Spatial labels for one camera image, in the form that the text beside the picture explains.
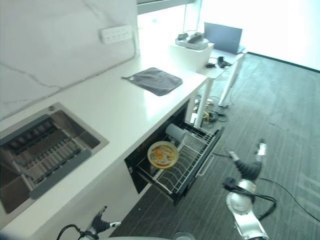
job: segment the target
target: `stainless steel sink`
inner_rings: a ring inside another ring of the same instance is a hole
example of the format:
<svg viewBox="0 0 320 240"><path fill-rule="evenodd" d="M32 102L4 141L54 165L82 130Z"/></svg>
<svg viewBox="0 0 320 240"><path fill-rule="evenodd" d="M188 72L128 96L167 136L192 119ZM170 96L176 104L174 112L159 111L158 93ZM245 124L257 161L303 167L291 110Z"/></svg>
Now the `stainless steel sink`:
<svg viewBox="0 0 320 240"><path fill-rule="evenodd" d="M0 228L109 143L60 103L0 137Z"/></svg>

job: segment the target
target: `electrical outlet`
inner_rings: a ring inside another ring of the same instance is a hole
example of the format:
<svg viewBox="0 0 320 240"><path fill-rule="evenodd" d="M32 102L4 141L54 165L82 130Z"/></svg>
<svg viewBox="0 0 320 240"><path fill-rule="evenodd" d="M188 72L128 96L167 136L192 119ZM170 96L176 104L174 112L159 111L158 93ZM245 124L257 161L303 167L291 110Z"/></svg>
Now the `electrical outlet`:
<svg viewBox="0 0 320 240"><path fill-rule="evenodd" d="M130 25L116 26L100 30L100 39L104 44L113 44L131 39L132 28Z"/></svg>

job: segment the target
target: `white cabinet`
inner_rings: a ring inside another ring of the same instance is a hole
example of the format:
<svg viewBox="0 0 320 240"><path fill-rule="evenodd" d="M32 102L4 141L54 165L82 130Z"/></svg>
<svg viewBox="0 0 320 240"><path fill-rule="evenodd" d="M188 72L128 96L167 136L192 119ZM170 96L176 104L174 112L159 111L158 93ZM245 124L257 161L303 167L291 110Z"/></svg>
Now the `white cabinet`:
<svg viewBox="0 0 320 240"><path fill-rule="evenodd" d="M76 224L84 231L105 205L107 209L102 216L103 220L122 221L147 190L145 189L140 195L137 193L124 161L108 167L85 189L47 221L30 239L54 240L60 230L68 224ZM99 236L101 239L107 238L114 230L115 228L108 229ZM76 240L78 237L76 230L70 228L64 232L61 240Z"/></svg>

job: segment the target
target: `gray carpet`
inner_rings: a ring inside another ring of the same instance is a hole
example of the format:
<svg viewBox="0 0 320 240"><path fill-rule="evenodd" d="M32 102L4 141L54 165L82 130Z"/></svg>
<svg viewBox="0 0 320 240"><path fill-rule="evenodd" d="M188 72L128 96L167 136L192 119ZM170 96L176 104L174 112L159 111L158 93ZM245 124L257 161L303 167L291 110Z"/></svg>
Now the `gray carpet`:
<svg viewBox="0 0 320 240"><path fill-rule="evenodd" d="M212 96L221 95L227 78L226 73L213 84ZM268 155L260 176L286 187L320 218L320 73L247 54L226 102L228 108L210 108L224 112L227 122L203 125L210 131L225 126L214 151L234 150L249 162L259 139L265 139ZM221 185L228 176L239 179L240 174L228 158L215 156L206 174L197 178L177 206L151 187L112 237L170 239L176 232L190 232L197 240L240 239L225 204L228 192ZM284 190L258 180L257 192L278 200L275 212L261 222L271 240L320 238L320 223ZM257 199L256 215L269 205Z"/></svg>

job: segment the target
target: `gray cloth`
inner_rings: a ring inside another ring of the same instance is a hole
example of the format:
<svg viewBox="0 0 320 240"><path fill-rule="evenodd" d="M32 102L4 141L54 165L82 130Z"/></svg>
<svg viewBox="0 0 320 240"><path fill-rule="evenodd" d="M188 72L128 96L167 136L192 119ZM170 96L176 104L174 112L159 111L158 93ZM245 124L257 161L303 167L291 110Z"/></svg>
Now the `gray cloth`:
<svg viewBox="0 0 320 240"><path fill-rule="evenodd" d="M183 83L181 78L155 67L122 78L129 80L131 83L144 88L157 96L166 95Z"/></svg>

